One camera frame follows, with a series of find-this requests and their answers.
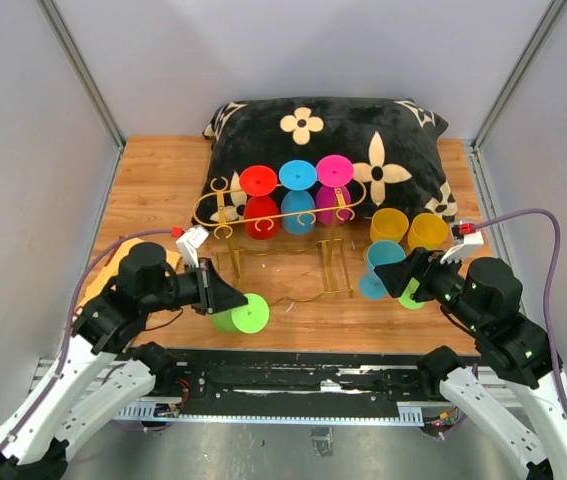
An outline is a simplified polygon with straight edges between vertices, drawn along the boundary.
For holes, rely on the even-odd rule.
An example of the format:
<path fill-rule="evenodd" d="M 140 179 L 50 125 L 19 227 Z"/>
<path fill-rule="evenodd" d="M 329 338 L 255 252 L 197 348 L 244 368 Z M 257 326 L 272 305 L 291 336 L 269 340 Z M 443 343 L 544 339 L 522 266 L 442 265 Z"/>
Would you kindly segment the green wine glass front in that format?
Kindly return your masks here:
<path fill-rule="evenodd" d="M 416 293 L 419 286 L 420 286 L 420 283 L 417 279 L 412 278 L 409 281 L 405 290 L 403 291 L 401 296 L 398 298 L 399 303 L 404 308 L 409 309 L 409 310 L 418 310 L 425 305 L 424 302 L 418 302 L 413 298 L 413 295 Z"/>

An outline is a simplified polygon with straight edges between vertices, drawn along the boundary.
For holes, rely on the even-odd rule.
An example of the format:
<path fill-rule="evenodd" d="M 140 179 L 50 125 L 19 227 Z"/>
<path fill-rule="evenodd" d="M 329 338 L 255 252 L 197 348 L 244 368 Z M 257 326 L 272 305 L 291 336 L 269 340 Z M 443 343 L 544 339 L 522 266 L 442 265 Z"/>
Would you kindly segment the green wine glass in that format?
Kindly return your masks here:
<path fill-rule="evenodd" d="M 416 293 L 419 286 L 420 286 L 420 283 L 417 279 L 412 278 L 409 281 L 405 290 L 403 291 L 401 296 L 398 298 L 399 303 L 404 308 L 409 309 L 409 310 L 418 310 L 425 305 L 424 302 L 418 302 L 413 298 L 413 295 Z"/>
<path fill-rule="evenodd" d="M 210 316 L 213 326 L 225 333 L 256 334 L 268 324 L 270 309 L 267 301 L 255 293 L 247 293 L 246 305 Z"/>

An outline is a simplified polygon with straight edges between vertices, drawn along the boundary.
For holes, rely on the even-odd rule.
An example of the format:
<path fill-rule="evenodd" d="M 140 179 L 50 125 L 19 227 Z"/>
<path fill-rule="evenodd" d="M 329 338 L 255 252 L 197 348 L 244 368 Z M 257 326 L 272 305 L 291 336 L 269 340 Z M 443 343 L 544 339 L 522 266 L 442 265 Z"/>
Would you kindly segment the blue wine glass front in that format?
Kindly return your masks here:
<path fill-rule="evenodd" d="M 387 290 L 375 273 L 375 268 L 382 265 L 395 264 L 406 258 L 403 247 L 391 240 L 380 240 L 372 243 L 364 255 L 365 274 L 359 280 L 359 291 L 369 300 L 381 300 Z"/>

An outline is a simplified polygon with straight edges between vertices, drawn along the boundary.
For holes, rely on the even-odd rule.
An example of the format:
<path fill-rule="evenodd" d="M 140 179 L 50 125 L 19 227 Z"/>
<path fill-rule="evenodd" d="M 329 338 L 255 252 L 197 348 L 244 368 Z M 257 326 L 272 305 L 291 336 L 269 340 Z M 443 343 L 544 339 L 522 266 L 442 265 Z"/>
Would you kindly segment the blue wine glass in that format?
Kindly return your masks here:
<path fill-rule="evenodd" d="M 359 291 L 369 300 L 381 300 L 387 290 L 375 273 L 375 268 L 382 265 L 395 264 L 406 258 L 403 247 L 391 240 L 380 240 L 372 243 L 364 255 L 365 274 L 359 280 Z"/>
<path fill-rule="evenodd" d="M 305 160 L 291 160 L 279 169 L 280 183 L 287 189 L 280 210 L 283 228 L 293 235 L 305 235 L 314 229 L 311 211 L 315 201 L 309 189 L 317 181 L 315 167 Z"/>

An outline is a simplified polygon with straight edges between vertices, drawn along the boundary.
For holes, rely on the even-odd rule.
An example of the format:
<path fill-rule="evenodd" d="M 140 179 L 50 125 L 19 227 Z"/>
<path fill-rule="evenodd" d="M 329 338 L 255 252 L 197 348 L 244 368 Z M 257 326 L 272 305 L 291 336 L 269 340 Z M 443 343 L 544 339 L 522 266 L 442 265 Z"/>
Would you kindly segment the green wine glass back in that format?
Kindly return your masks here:
<path fill-rule="evenodd" d="M 213 326 L 225 333 L 256 334 L 268 324 L 270 309 L 267 301 L 255 293 L 247 293 L 246 305 L 210 316 Z"/>

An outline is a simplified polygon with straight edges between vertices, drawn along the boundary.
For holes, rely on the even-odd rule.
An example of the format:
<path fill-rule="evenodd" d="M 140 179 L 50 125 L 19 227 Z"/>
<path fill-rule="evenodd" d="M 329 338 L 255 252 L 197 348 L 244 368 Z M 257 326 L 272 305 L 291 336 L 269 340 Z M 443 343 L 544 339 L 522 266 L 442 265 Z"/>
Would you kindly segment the yellow wine glass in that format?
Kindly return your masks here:
<path fill-rule="evenodd" d="M 389 240 L 400 243 L 409 225 L 408 217 L 402 211 L 394 208 L 379 209 L 371 218 L 371 241 Z"/>
<path fill-rule="evenodd" d="M 409 228 L 407 245 L 409 251 L 417 247 L 435 250 L 440 247 L 448 237 L 447 223 L 432 213 L 417 215 Z"/>

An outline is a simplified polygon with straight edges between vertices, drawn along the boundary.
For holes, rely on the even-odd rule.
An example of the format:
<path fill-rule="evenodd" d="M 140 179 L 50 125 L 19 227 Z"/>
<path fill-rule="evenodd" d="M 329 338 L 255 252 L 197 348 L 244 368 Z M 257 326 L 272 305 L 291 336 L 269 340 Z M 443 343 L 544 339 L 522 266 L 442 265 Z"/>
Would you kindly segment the red wine glass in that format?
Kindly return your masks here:
<path fill-rule="evenodd" d="M 250 166 L 239 176 L 240 187 L 248 195 L 244 227 L 253 239 L 268 240 L 280 229 L 279 207 L 270 196 L 277 183 L 276 172 L 265 165 Z"/>

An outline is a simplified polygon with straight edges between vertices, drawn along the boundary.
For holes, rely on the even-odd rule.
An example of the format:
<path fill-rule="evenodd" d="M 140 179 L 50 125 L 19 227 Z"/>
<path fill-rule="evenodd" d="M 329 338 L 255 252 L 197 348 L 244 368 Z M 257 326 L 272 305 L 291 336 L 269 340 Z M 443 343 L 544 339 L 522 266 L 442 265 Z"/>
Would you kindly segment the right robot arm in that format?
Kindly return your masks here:
<path fill-rule="evenodd" d="M 393 298 L 417 281 L 415 301 L 437 302 L 473 338 L 481 360 L 513 393 L 531 424 L 525 426 L 496 400 L 447 346 L 418 360 L 418 392 L 459 407 L 496 443 L 518 478 L 567 479 L 567 389 L 550 331 L 521 313 L 523 286 L 505 262 L 480 257 L 465 276 L 459 269 L 442 252 L 419 247 L 374 272 Z"/>

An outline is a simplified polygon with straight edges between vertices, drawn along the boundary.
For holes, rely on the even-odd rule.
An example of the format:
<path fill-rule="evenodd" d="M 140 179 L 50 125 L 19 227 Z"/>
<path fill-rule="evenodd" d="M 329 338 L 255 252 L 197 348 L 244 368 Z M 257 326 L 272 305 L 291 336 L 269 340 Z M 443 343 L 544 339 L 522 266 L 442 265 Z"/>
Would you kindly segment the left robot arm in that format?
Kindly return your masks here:
<path fill-rule="evenodd" d="M 212 315 L 247 303 L 210 259 L 178 273 L 163 246 L 134 244 L 99 293 L 70 310 L 58 357 L 0 425 L 0 479 L 59 479 L 85 441 L 132 401 L 175 388 L 190 393 L 175 358 L 155 342 L 134 349 L 111 379 L 85 392 L 145 330 L 151 314 L 189 306 Z"/>

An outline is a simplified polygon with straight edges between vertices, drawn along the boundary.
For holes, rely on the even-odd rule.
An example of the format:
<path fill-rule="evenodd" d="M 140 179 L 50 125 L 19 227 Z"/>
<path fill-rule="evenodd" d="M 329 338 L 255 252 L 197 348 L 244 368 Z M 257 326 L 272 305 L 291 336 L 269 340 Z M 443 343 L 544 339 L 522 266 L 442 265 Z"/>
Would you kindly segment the magenta wine glass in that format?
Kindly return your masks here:
<path fill-rule="evenodd" d="M 317 163 L 316 170 L 318 181 L 321 184 L 315 195 L 317 209 L 336 205 L 335 189 L 337 187 L 341 188 L 345 204 L 351 202 L 351 195 L 346 185 L 354 177 L 354 166 L 347 157 L 337 154 L 325 156 Z M 345 210 L 341 210 L 338 214 L 333 211 L 317 213 L 317 220 L 326 226 L 332 226 L 334 223 L 341 225 L 350 217 L 351 213 Z"/>

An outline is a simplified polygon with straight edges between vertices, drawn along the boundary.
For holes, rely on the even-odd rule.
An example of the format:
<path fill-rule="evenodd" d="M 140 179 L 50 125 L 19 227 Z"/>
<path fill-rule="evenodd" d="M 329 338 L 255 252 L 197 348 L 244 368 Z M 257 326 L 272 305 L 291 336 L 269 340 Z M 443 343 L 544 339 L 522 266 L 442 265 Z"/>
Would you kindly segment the blue wine glass back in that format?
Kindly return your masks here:
<path fill-rule="evenodd" d="M 315 167 L 305 160 L 291 160 L 279 169 L 280 183 L 287 189 L 280 210 L 283 228 L 293 235 L 305 235 L 314 229 L 311 211 L 315 201 L 309 189 L 317 181 Z"/>

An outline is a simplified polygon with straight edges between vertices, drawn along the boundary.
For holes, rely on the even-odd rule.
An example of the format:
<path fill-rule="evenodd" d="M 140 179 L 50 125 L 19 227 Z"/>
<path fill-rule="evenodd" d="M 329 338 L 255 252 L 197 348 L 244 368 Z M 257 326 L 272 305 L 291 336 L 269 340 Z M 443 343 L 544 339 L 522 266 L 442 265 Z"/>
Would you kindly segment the yellow truck print cloth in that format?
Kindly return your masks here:
<path fill-rule="evenodd" d="M 144 243 L 145 240 L 141 239 L 127 240 L 108 254 L 106 259 L 88 274 L 79 294 L 76 310 L 80 310 L 89 300 L 99 294 L 108 280 L 118 274 L 120 261 L 130 253 L 134 246 Z"/>

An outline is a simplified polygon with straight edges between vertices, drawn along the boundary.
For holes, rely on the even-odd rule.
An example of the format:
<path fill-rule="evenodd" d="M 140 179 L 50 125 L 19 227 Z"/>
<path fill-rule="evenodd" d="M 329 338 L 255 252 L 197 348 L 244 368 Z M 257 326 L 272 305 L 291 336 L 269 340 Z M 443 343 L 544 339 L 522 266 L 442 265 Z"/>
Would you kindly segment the black floral pillow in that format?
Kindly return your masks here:
<path fill-rule="evenodd" d="M 252 165 L 278 170 L 291 160 L 312 165 L 336 154 L 351 161 L 347 188 L 365 198 L 355 212 L 382 208 L 408 218 L 433 213 L 452 223 L 458 205 L 438 152 L 448 123 L 413 99 L 291 97 L 233 101 L 220 106 L 203 131 L 211 159 L 193 223 L 217 220 L 214 188 L 227 188 L 226 217 L 243 217 L 239 176 Z"/>

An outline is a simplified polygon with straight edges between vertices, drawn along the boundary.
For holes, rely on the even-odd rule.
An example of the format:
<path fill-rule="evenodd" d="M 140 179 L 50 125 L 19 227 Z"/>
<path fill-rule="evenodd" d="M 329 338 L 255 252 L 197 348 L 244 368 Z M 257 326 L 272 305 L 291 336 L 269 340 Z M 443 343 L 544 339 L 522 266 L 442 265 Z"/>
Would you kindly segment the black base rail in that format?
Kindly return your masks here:
<path fill-rule="evenodd" d="M 389 420 L 402 407 L 449 410 L 426 386 L 418 356 L 283 350 L 176 349 L 175 380 L 148 393 L 179 401 L 185 417 L 256 422 Z"/>

